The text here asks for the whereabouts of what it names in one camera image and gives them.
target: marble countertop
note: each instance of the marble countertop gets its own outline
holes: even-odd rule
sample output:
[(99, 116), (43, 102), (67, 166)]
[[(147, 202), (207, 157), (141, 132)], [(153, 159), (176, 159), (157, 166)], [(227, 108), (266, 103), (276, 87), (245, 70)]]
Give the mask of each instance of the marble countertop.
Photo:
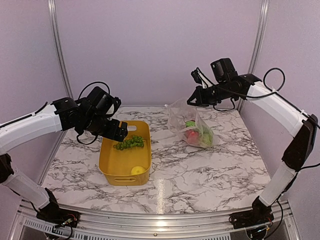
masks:
[[(115, 118), (149, 124), (152, 166), (147, 184), (112, 186), (99, 170), (102, 139), (79, 144), (69, 130), (43, 186), (61, 204), (126, 213), (184, 214), (249, 207), (270, 176), (238, 111), (200, 108), (219, 144), (187, 145), (168, 130), (165, 107), (122, 107)], [(93, 139), (86, 133), (84, 140)]]

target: lemon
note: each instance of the lemon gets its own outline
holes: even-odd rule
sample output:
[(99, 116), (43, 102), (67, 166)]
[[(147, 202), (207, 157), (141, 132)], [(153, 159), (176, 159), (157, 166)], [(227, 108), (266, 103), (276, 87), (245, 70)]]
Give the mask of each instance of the lemon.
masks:
[(138, 175), (138, 174), (142, 174), (146, 171), (146, 169), (143, 166), (134, 166), (131, 169), (131, 175)]

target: yellow tray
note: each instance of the yellow tray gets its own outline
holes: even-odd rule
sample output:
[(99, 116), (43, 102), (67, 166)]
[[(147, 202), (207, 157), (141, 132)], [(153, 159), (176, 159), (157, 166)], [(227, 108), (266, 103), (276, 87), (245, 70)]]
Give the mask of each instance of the yellow tray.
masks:
[[(144, 121), (125, 121), (128, 123), (128, 136), (141, 136), (144, 139), (144, 147), (133, 147), (124, 150), (114, 148), (118, 142), (103, 138), (99, 169), (104, 174), (109, 184), (114, 186), (136, 186), (146, 184), (149, 179), (151, 167), (151, 138), (149, 125)], [(131, 169), (142, 166), (145, 172), (131, 175)]]

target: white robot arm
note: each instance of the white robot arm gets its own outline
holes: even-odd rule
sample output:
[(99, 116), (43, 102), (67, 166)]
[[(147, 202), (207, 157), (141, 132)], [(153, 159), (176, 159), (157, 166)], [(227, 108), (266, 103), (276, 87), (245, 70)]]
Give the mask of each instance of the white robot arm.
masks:
[[(96, 138), (103, 136), (122, 142), (128, 134), (127, 123), (122, 122), (119, 126), (118, 120), (110, 119), (120, 105), (119, 98), (96, 86), (87, 97), (76, 101), (65, 97), (0, 125), (0, 183), (29, 200), (38, 209), (39, 219), (61, 224), (69, 214), (78, 216), (75, 211), (59, 208), (50, 190), (37, 185), (14, 167), (8, 151), (42, 135), (71, 128), (76, 130), (78, 136), (86, 130)], [(76, 227), (77, 221), (74, 220), (71, 226)]]
[(222, 58), (211, 63), (218, 84), (213, 84), (197, 67), (191, 75), (197, 84), (192, 96), (187, 100), (189, 105), (208, 107), (221, 103), (224, 99), (242, 98), (259, 106), (282, 124), (293, 137), (285, 150), (282, 163), (269, 184), (252, 203), (252, 210), (236, 212), (230, 215), (230, 222), (235, 229), (263, 224), (273, 220), (271, 205), (286, 192), (302, 169), (315, 143), (318, 119), (299, 110), (292, 103), (270, 89), (253, 74), (238, 75), (231, 60)]

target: plastic bag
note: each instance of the plastic bag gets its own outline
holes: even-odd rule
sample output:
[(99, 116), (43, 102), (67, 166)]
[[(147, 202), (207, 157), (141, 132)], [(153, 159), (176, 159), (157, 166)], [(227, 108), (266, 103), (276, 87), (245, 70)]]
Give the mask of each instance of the plastic bag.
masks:
[(167, 107), (169, 111), (168, 128), (191, 146), (211, 148), (216, 142), (214, 133), (201, 119), (197, 108), (181, 98)]

